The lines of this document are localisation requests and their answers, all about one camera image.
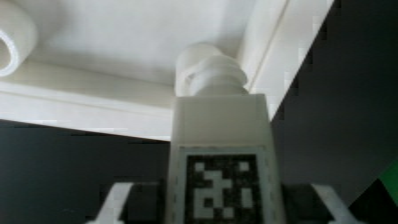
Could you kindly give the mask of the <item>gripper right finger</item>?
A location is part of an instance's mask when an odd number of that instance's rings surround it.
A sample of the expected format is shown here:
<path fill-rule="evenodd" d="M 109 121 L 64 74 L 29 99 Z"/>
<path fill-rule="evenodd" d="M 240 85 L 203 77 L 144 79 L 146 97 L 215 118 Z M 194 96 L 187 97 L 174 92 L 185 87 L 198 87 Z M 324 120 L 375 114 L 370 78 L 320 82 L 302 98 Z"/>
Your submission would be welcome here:
<path fill-rule="evenodd" d="M 313 184 L 313 189 L 333 215 L 333 220 L 327 224 L 366 224 L 356 219 L 334 188 L 329 185 Z"/>

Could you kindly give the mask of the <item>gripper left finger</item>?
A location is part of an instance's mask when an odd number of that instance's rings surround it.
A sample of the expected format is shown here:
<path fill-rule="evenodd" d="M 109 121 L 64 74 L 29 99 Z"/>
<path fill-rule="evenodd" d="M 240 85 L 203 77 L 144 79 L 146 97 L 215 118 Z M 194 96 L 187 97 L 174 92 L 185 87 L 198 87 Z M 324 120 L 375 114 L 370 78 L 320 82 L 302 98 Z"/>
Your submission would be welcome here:
<path fill-rule="evenodd" d="M 116 183 L 112 185 L 96 219 L 89 221 L 86 224 L 125 224 L 125 221 L 119 219 L 119 217 L 123 213 L 132 187 L 134 187 L 132 182 Z"/>

